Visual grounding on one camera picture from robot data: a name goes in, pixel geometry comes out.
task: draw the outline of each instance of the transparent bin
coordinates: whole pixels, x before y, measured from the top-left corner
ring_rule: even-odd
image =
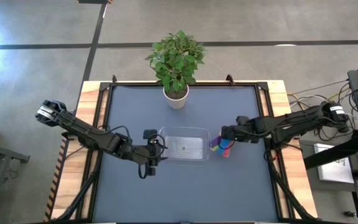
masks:
[[[163,157],[174,161],[205,161],[209,153],[209,132],[203,128],[162,127],[159,134],[168,147]]]

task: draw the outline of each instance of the green leaves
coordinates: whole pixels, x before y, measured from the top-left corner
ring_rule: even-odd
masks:
[[[150,61],[158,84],[163,85],[165,91],[183,91],[188,83],[196,81],[193,75],[198,64],[204,64],[204,47],[193,36],[179,30],[154,43],[153,49],[146,60]]]

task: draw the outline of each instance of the black metal frame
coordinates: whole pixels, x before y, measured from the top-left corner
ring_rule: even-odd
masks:
[[[273,116],[273,106],[270,101],[269,89],[268,89],[268,85],[266,82],[234,83],[230,75],[227,76],[226,80],[230,80],[230,81],[229,82],[197,82],[190,86],[225,86],[225,87],[227,87],[227,86],[252,86],[252,87],[254,87],[254,90],[255,90],[255,97],[256,97],[259,114],[261,116],[265,115],[265,113],[263,111],[263,107],[262,107],[262,99],[260,97],[260,92],[259,92],[260,90],[263,90],[265,93],[265,100],[266,100],[266,104],[267,104],[267,108],[268,108],[268,113]],[[100,114],[100,108],[101,108],[101,103],[102,103],[102,99],[103,99],[103,94],[104,94],[104,91],[106,91],[106,90],[108,90],[108,99],[107,99],[106,108],[105,108],[105,112],[104,112],[103,125],[108,124],[109,110],[111,107],[112,96],[113,96],[115,86],[158,86],[158,84],[157,84],[157,82],[153,82],[153,83],[152,82],[144,82],[144,83],[119,82],[119,83],[116,83],[116,78],[114,76],[113,76],[113,82],[101,83],[100,88],[99,88],[99,93],[98,93],[98,100],[96,103],[96,110],[95,110],[93,126],[96,126],[99,121],[99,114]],[[103,156],[103,153],[98,152],[97,160],[100,161],[102,159],[102,156]],[[92,152],[88,151],[88,153],[86,155],[86,164],[85,164],[85,169],[84,169],[83,182],[86,180],[86,178],[90,172],[91,159],[92,159]],[[280,166],[280,174],[282,175],[285,183],[288,185],[287,175],[285,173],[285,168],[283,165],[284,161],[283,161],[281,155],[279,157],[278,163]],[[86,218],[86,220],[89,222],[92,222],[92,220],[93,220],[94,205],[95,205],[95,201],[96,201],[96,194],[97,194],[97,188],[98,188],[98,180],[99,180],[99,177],[97,176],[95,179],[95,183],[93,184],[93,187],[91,190],[89,210],[88,210],[88,215]],[[270,181],[272,183],[272,191],[273,191],[273,197],[274,197],[274,201],[275,201],[275,205],[276,205],[277,218],[281,219],[281,218],[283,218],[283,214],[282,214],[282,206],[280,203],[280,197],[278,194],[278,187],[277,187],[277,184],[275,183],[271,174],[270,174]],[[83,208],[82,203],[77,209],[76,219],[80,219],[82,216],[82,214],[81,214],[81,211]],[[288,206],[288,212],[290,214],[290,218],[293,218],[294,217],[293,216],[293,207],[290,205],[289,201],[287,202],[287,206]]]

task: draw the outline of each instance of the potted plant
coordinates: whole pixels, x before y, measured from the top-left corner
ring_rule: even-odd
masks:
[[[188,83],[193,78],[198,64],[204,64],[204,47],[179,30],[176,35],[169,34],[159,43],[153,44],[154,52],[146,60],[150,60],[150,67],[155,71],[158,84],[163,85],[163,94],[173,109],[180,109],[185,105],[189,93]]]

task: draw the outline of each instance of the wooden table frame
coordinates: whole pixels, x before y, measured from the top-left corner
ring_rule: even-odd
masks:
[[[84,82],[76,116],[93,126],[107,124],[108,117],[105,116],[110,108],[112,98],[111,82]],[[155,85],[152,82],[116,82],[117,85]],[[230,81],[200,81],[198,85],[220,85],[229,86]],[[291,113],[284,82],[282,80],[268,81],[236,81],[235,85],[254,85],[259,94],[256,93],[257,101],[262,105],[260,114],[264,116],[280,116],[285,113]],[[297,140],[291,141],[292,145],[299,146]],[[72,155],[67,161],[65,156],[80,147],[78,141],[62,139],[55,175],[52,180],[50,195],[47,203],[44,221],[59,217],[69,206],[75,195],[78,193],[82,183],[89,176],[92,167],[97,159],[101,159],[96,151],[91,152],[82,150]],[[283,180],[289,186],[298,201],[313,216],[317,216],[314,206],[313,196],[311,194],[308,177],[303,163],[302,154],[298,149],[287,147],[279,152],[278,160],[275,161],[275,167],[280,172]],[[273,194],[276,200],[277,215],[279,218],[299,218],[299,214],[288,204],[281,188],[272,181]],[[94,207],[94,195],[97,186],[92,186],[86,193],[83,206],[79,207],[72,218],[92,217]]]

